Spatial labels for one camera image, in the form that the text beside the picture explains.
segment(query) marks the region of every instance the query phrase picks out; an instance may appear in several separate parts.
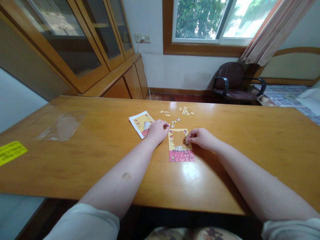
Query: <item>white sleeve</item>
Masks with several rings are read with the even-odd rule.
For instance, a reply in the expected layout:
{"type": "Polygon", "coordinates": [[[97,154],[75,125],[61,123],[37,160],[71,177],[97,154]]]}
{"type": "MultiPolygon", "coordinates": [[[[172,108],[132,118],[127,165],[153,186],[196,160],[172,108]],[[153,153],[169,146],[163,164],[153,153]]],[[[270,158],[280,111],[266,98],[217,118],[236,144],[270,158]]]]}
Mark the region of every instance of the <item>white sleeve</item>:
{"type": "Polygon", "coordinates": [[[44,239],[111,239],[120,229],[114,214],[79,203],[70,208],[44,239]]]}
{"type": "Polygon", "coordinates": [[[307,221],[268,221],[263,225],[263,240],[282,239],[320,239],[320,219],[312,218],[307,221]]]}

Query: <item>scar on arm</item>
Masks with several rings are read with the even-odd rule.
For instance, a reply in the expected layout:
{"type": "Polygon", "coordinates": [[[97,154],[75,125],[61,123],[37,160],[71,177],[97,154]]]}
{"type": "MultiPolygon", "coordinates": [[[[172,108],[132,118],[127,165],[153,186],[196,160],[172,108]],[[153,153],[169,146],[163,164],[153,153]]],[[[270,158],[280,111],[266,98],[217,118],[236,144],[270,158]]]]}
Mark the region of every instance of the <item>scar on arm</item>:
{"type": "Polygon", "coordinates": [[[129,173],[124,173],[124,174],[122,175],[122,179],[124,179],[124,180],[126,180],[126,181],[128,181],[130,178],[131,178],[131,176],[130,176],[129,173]]]}

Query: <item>tree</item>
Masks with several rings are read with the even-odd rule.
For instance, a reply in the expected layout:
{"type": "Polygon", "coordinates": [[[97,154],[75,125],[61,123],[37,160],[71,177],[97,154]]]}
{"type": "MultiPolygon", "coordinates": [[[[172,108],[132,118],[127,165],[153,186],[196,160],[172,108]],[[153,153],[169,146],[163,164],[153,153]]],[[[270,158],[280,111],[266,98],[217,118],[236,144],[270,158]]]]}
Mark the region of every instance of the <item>tree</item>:
{"type": "Polygon", "coordinates": [[[227,1],[179,0],[176,38],[211,38],[219,28],[227,1]]]}

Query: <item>bed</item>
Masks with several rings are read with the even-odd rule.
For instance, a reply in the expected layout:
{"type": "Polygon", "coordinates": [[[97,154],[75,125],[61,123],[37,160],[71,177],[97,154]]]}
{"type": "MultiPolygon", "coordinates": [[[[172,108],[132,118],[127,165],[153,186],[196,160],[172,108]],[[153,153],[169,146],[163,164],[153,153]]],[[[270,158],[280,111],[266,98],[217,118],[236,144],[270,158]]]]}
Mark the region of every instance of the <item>bed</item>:
{"type": "MultiPolygon", "coordinates": [[[[261,84],[250,84],[248,87],[248,91],[254,94],[257,94],[260,89],[261,84]]],[[[257,100],[263,106],[294,107],[320,126],[320,115],[296,100],[308,89],[310,87],[304,85],[267,85],[264,94],[259,96],[257,100]]]]}
{"type": "MultiPolygon", "coordinates": [[[[263,106],[297,108],[320,126],[320,115],[296,99],[319,81],[319,66],[320,48],[298,47],[277,51],[264,67],[257,68],[252,75],[267,82],[267,88],[258,101],[263,106]]],[[[248,91],[258,93],[261,85],[257,83],[253,80],[248,91]]]]}

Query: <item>glass cabinet door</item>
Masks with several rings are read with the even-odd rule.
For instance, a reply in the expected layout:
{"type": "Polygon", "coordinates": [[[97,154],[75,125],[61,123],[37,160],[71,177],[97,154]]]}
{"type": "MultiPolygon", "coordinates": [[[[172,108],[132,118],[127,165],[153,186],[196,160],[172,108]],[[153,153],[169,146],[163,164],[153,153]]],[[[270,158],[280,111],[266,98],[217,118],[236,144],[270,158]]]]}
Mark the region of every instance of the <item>glass cabinet door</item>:
{"type": "Polygon", "coordinates": [[[102,56],[112,71],[125,61],[116,29],[103,0],[76,0],[78,7],[101,50],[102,56]]]}
{"type": "Polygon", "coordinates": [[[80,93],[109,73],[75,2],[14,0],[2,7],[80,93]]]}
{"type": "Polygon", "coordinates": [[[117,25],[117,33],[121,39],[121,47],[126,59],[134,54],[132,39],[124,12],[122,0],[107,0],[111,15],[117,25]]]}

